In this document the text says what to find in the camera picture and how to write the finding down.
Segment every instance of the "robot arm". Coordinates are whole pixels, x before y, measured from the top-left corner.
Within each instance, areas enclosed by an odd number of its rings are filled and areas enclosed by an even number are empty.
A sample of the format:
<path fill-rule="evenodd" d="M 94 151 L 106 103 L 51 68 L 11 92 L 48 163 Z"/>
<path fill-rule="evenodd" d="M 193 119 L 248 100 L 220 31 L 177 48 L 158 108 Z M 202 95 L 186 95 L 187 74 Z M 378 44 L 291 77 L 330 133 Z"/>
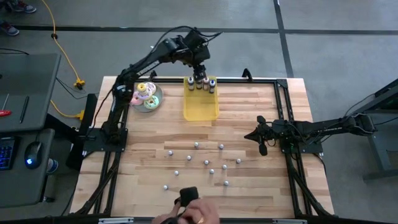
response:
<path fill-rule="evenodd" d="M 283 119 L 266 122 L 262 116 L 258 116 L 257 122 L 257 128 L 244 138 L 258 142 L 260 154 L 263 156 L 267 155 L 265 142 L 269 140 L 283 139 L 293 144 L 311 145 L 328 135 L 351 133 L 370 136 L 376 131 L 372 119 L 366 114 L 354 114 L 316 123 Z"/>
<path fill-rule="evenodd" d="M 127 105 L 132 99 L 134 84 L 139 77 L 154 69 L 161 63 L 181 61 L 184 65 L 193 68 L 195 81 L 201 81 L 206 77 L 205 66 L 201 63 L 210 58 L 207 42 L 203 34 L 196 29 L 185 36 L 166 38 L 157 44 L 151 52 L 129 68 L 124 69 L 116 78 L 112 87 L 113 103 L 109 112 L 108 120 L 101 127 L 106 142 L 118 144 L 120 141 L 120 130 L 118 124 Z"/>

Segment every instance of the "gray floor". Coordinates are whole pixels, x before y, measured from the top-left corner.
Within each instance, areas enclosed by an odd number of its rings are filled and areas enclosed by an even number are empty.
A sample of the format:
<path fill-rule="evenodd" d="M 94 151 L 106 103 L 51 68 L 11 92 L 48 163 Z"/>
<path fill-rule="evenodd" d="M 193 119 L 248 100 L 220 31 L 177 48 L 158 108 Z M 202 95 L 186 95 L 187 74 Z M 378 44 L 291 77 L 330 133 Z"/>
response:
<path fill-rule="evenodd" d="M 33 15 L 1 13 L 15 24 L 50 25 L 46 8 L 38 0 Z M 398 29 L 398 3 L 394 0 L 280 0 L 286 29 Z M 277 28 L 272 0 L 48 1 L 60 26 Z M 17 37 L 0 35 L 0 47 L 31 54 L 59 52 L 49 31 L 22 30 Z M 58 32 L 86 91 L 99 91 L 102 77 L 117 75 L 142 58 L 158 32 Z M 287 35 L 294 77 L 304 78 L 314 121 L 343 116 L 354 103 L 397 78 L 398 35 Z M 208 73 L 238 77 L 249 68 L 256 77 L 286 77 L 279 34 L 225 33 L 210 44 Z M 161 65 L 159 75 L 191 74 L 182 65 Z M 62 59 L 58 77 L 72 85 L 70 67 Z M 53 100 L 69 114 L 83 109 L 56 86 Z M 50 113 L 71 126 L 73 119 Z M 362 176 L 376 171 L 366 138 L 333 136 L 323 144 L 328 183 L 335 213 L 345 218 L 384 222 L 398 220 L 398 178 L 364 183 Z M 76 174 L 65 171 L 54 180 L 58 199 L 52 205 L 0 209 L 0 219 L 59 215 L 66 206 Z"/>

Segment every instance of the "wooden table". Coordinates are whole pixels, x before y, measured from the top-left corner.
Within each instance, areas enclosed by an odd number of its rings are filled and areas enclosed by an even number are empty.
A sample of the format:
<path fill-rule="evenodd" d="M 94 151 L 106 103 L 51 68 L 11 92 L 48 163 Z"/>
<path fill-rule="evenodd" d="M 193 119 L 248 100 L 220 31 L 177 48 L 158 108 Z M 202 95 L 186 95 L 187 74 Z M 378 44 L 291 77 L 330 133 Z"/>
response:
<path fill-rule="evenodd" d="M 115 77 L 104 77 L 99 103 L 114 81 Z M 304 80 L 287 81 L 295 119 L 311 121 Z M 257 126 L 257 115 L 268 121 L 278 119 L 272 85 L 219 84 L 220 115 L 216 121 L 204 122 L 184 120 L 182 84 L 159 85 L 164 91 L 164 102 L 159 108 L 151 113 L 129 110 L 129 136 L 119 166 L 113 217 L 168 213 L 179 197 L 179 190 L 191 186 L 198 187 L 201 197 L 214 200 L 220 217 L 294 217 L 285 157 L 279 145 L 268 147 L 268 155 L 263 157 L 256 142 L 243 138 Z M 106 121 L 110 106 L 111 97 L 99 112 L 97 127 Z M 198 150 L 193 147 L 194 142 L 200 143 Z M 222 151 L 219 144 L 224 144 Z M 173 156 L 167 154 L 169 150 L 173 150 Z M 191 161 L 187 161 L 188 155 L 192 156 Z M 83 161 L 71 212 L 81 208 L 97 187 L 103 157 L 103 152 L 95 152 Z M 238 158 L 242 163 L 235 163 Z M 223 164 L 228 165 L 227 170 L 221 168 Z M 309 189 L 333 213 L 321 162 L 314 155 L 304 154 L 303 164 Z M 229 181 L 228 187 L 223 186 L 224 180 Z M 107 192 L 105 189 L 102 209 Z M 304 211 L 301 191 L 298 194 Z"/>

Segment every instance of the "hand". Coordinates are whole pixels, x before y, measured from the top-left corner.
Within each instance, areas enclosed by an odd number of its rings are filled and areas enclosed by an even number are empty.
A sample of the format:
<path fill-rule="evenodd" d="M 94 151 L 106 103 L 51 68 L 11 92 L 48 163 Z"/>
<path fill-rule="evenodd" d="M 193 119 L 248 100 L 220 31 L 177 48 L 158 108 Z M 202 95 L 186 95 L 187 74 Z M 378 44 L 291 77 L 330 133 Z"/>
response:
<path fill-rule="evenodd" d="M 206 199 L 191 201 L 178 220 L 178 224 L 189 224 L 188 220 L 196 224 L 220 224 L 216 206 Z"/>
<path fill-rule="evenodd" d="M 174 205 L 172 211 L 169 214 L 163 214 L 163 215 L 159 215 L 157 217 L 155 217 L 151 224 L 161 224 L 164 220 L 168 219 L 168 218 L 172 218 L 172 217 L 176 217 L 178 214 L 178 211 L 180 210 L 181 207 L 181 203 L 178 202 Z"/>

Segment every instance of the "yellow plastic bin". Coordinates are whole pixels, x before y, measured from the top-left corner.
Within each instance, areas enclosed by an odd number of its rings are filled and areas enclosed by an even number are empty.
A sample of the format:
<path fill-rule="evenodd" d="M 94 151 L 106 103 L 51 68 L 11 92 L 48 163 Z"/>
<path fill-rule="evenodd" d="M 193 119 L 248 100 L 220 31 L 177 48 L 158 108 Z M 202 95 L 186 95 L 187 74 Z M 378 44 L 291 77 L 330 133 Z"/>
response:
<path fill-rule="evenodd" d="M 215 92 L 208 90 L 193 91 L 188 88 L 188 77 L 184 78 L 184 118 L 187 121 L 214 121 L 220 112 L 218 108 L 217 78 L 208 77 L 216 82 Z"/>

